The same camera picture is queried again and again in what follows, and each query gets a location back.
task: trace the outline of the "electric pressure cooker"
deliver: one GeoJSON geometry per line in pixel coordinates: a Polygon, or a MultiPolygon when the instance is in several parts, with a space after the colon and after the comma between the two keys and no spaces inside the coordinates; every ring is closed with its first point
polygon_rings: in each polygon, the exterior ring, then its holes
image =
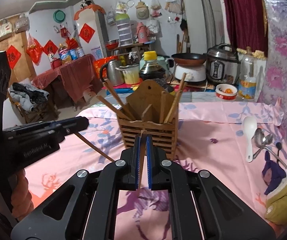
{"type": "Polygon", "coordinates": [[[230,44],[219,44],[207,52],[206,75],[210,83],[236,84],[240,75],[237,50],[230,44]]]}

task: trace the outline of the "pink thermos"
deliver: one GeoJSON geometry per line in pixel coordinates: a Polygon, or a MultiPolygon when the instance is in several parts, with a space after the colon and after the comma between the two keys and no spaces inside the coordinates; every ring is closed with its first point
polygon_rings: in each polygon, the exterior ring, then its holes
{"type": "Polygon", "coordinates": [[[143,23],[138,23],[137,35],[139,43],[146,43],[149,41],[148,40],[149,29],[143,23]]]}

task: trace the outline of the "red curtain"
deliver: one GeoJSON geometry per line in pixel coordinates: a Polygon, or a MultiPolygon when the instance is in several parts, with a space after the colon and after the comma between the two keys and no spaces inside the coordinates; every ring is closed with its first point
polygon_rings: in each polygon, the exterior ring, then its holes
{"type": "Polygon", "coordinates": [[[262,0],[224,0],[230,43],[235,48],[261,50],[267,56],[262,0]]]}

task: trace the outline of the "wooden chair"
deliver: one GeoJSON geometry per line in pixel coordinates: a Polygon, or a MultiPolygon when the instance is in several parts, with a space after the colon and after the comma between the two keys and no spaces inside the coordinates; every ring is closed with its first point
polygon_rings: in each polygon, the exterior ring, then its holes
{"type": "Polygon", "coordinates": [[[26,123],[37,122],[45,117],[45,114],[52,114],[55,119],[58,117],[56,110],[51,102],[48,100],[46,102],[35,105],[31,112],[25,111],[19,102],[14,102],[10,94],[8,93],[9,100],[11,104],[15,105],[19,110],[20,115],[25,119],[26,123]]]}

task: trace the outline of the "stuffed panda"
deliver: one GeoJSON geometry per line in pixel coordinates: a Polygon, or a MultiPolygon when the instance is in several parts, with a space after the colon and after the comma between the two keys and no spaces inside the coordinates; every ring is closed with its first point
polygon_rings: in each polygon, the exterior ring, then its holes
{"type": "Polygon", "coordinates": [[[81,5],[80,5],[80,9],[83,9],[91,4],[94,4],[93,0],[82,0],[81,1],[81,5]]]}

